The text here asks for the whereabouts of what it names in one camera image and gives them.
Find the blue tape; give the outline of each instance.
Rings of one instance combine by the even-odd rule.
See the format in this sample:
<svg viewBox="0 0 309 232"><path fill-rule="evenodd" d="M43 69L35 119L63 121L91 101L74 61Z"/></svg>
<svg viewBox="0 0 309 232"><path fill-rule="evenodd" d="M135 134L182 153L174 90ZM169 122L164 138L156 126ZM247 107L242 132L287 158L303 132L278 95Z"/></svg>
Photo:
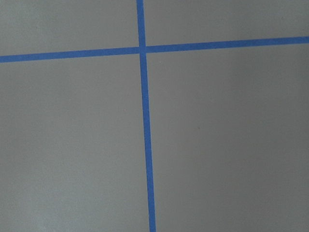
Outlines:
<svg viewBox="0 0 309 232"><path fill-rule="evenodd" d="M232 47L253 47L253 46L269 46L269 45L285 45L285 44L308 44L309 36L307 37L290 37L290 38L274 38L274 39L259 39L259 40L238 40L238 41L222 41L208 43L185 43L171 45L156 45L148 46L147 53L157 52L178 52L192 50L206 50Z"/></svg>
<svg viewBox="0 0 309 232"><path fill-rule="evenodd" d="M153 175L153 161L152 161L152 150L151 150L146 36L145 36L143 0L137 0L136 6L137 6L137 20L138 20L138 31L139 31L139 48L140 48L140 78L141 78L141 97L142 97L142 108L143 108L144 142L145 142L145 158L146 158L149 231L155 232L156 231L155 205L154 205L155 193L154 193L154 175Z"/></svg>
<svg viewBox="0 0 309 232"><path fill-rule="evenodd" d="M30 61L30 60L45 60L45 59L129 55L129 54L138 54L139 52L140 49L138 47L123 47L123 48L108 48L108 49L97 49L97 50L11 55L11 56L0 56L0 63Z"/></svg>

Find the gray surface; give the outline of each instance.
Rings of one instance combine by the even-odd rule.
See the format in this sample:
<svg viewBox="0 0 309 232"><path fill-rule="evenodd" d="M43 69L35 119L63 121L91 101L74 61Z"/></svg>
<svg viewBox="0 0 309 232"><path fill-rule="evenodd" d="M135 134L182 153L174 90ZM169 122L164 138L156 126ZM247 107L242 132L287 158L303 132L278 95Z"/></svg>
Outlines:
<svg viewBox="0 0 309 232"><path fill-rule="evenodd" d="M138 46L135 0L0 0L0 56Z"/></svg>
<svg viewBox="0 0 309 232"><path fill-rule="evenodd" d="M158 232L309 231L309 45L148 56Z"/></svg>
<svg viewBox="0 0 309 232"><path fill-rule="evenodd" d="M308 0L145 0L147 45L308 36Z"/></svg>
<svg viewBox="0 0 309 232"><path fill-rule="evenodd" d="M139 56L0 77L0 232L148 231Z"/></svg>

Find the blue painter's tape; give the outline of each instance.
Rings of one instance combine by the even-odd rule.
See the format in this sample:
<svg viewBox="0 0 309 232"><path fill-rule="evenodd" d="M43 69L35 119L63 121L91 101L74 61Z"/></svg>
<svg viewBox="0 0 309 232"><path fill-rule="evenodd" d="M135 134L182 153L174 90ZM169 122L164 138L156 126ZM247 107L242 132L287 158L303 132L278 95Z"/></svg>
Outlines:
<svg viewBox="0 0 309 232"><path fill-rule="evenodd" d="M253 46L270 46L270 45L286 45L286 44L308 44L307 37L290 37L290 38L274 38L274 39L258 39L258 40L238 40L238 41L222 41L208 43L185 43L171 45L148 46L147 53L157 52L178 52L192 50L206 50L232 47L253 47Z"/></svg>
<svg viewBox="0 0 309 232"><path fill-rule="evenodd" d="M123 48L108 48L108 49L97 49L97 50L11 55L11 56L0 56L0 63L30 61L30 60L45 60L45 59L129 55L129 54L138 54L139 52L140 49L138 47L123 47Z"/></svg>
<svg viewBox="0 0 309 232"><path fill-rule="evenodd" d="M154 175L153 175L153 161L152 161L152 150L151 150L146 36L145 36L143 0L137 0L136 6L137 6L139 46L140 46L140 77L141 77L141 97L142 97L142 108L143 108L146 176L147 176L147 192L148 192L149 231L155 232L156 231L155 205L154 205L155 193L154 193Z"/></svg>

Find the blue line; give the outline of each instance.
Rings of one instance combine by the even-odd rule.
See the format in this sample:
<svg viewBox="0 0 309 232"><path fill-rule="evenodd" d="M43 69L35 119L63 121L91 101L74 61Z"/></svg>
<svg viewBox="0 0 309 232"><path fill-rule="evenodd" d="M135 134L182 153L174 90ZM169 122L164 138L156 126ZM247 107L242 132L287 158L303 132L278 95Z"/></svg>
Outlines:
<svg viewBox="0 0 309 232"><path fill-rule="evenodd" d="M177 52L177 51L206 50L206 49L219 49L219 48L232 48L232 47L270 46L270 45L285 45L285 44L300 44L300 43L308 44L309 36L258 39L258 40L222 41L222 42L208 42L208 43L156 45L156 46L148 46L146 48L146 52L147 53Z"/></svg>
<svg viewBox="0 0 309 232"><path fill-rule="evenodd" d="M154 175L153 175L153 161L152 161L152 150L151 150L146 36L145 36L145 19L144 19L143 0L137 0L136 6L137 6L137 20L138 20L139 46L140 46L140 78L141 78L141 97L142 97L142 107L143 107L145 157L146 157L149 231L155 232L156 231L155 205L154 205L155 204L155 193L154 193Z"/></svg>
<svg viewBox="0 0 309 232"><path fill-rule="evenodd" d="M128 54L138 54L139 52L140 51L138 47L123 47L123 48L108 48L108 49L97 49L97 50L11 55L11 56L0 56L0 63L30 61L30 60L45 60L45 59L128 55Z"/></svg>

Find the gray floor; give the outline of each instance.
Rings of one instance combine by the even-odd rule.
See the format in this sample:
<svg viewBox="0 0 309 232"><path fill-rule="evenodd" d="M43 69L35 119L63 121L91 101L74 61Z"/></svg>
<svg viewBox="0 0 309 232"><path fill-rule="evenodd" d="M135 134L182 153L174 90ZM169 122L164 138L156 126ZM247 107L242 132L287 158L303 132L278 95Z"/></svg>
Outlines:
<svg viewBox="0 0 309 232"><path fill-rule="evenodd" d="M308 36L306 0L145 0L147 45ZM0 56L138 46L135 0L0 0ZM309 45L148 54L158 232L309 231ZM139 55L0 64L0 232L146 232Z"/></svg>

